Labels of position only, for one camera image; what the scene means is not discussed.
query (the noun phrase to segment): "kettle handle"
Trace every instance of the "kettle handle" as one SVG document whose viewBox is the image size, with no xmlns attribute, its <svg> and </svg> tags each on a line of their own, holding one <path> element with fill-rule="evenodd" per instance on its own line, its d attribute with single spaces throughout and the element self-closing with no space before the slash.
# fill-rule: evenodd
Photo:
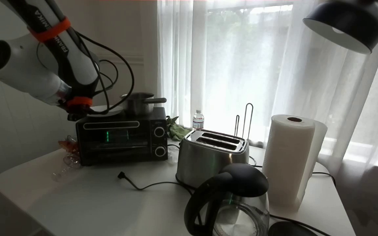
<svg viewBox="0 0 378 236">
<path fill-rule="evenodd" d="M 189 200 L 185 209 L 185 224 L 190 235 L 211 236 L 218 210 L 224 200 L 232 177 L 230 173 L 220 173 L 203 183 Z M 210 204 L 203 226 L 195 224 L 195 218 L 202 207 Z"/>
</svg>

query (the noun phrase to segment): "stainless steel toaster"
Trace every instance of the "stainless steel toaster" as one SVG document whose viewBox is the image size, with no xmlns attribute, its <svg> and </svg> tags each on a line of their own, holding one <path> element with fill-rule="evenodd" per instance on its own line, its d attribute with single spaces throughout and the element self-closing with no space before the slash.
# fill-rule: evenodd
<svg viewBox="0 0 378 236">
<path fill-rule="evenodd" d="M 249 160 L 245 139 L 207 130 L 193 130 L 180 143 L 176 179 L 178 183 L 198 188 L 232 163 Z"/>
</svg>

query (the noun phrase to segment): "paper towel roll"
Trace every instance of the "paper towel roll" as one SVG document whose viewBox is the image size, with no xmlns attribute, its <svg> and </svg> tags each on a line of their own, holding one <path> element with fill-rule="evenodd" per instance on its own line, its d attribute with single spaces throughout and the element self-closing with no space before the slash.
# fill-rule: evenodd
<svg viewBox="0 0 378 236">
<path fill-rule="evenodd" d="M 316 163 L 327 126 L 291 116 L 272 117 L 264 160 L 273 211 L 295 213 Z"/>
</svg>

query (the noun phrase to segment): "white countertop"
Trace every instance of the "white countertop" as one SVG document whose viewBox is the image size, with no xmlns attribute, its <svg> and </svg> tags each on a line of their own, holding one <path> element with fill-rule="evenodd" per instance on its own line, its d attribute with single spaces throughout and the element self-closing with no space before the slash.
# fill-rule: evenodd
<svg viewBox="0 0 378 236">
<path fill-rule="evenodd" d="M 159 185 L 136 192 L 138 186 L 174 181 L 177 152 L 169 147 L 168 162 L 96 165 L 52 173 L 63 165 L 64 151 L 37 158 L 0 175 L 0 193 L 48 232 L 59 236 L 185 236 L 184 211 L 189 194 L 176 185 Z M 251 148 L 258 164 L 262 150 Z M 325 171 L 316 164 L 315 171 Z M 332 236 L 354 235 L 332 180 L 314 176 L 296 214 L 289 217 Z"/>
</svg>

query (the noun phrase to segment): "lamp shade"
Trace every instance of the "lamp shade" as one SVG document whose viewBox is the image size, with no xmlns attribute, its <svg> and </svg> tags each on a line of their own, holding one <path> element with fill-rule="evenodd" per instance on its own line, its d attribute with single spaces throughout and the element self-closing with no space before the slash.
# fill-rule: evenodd
<svg viewBox="0 0 378 236">
<path fill-rule="evenodd" d="M 303 23 L 321 37 L 349 50 L 370 54 L 378 44 L 378 7 L 373 3 L 329 2 Z"/>
</svg>

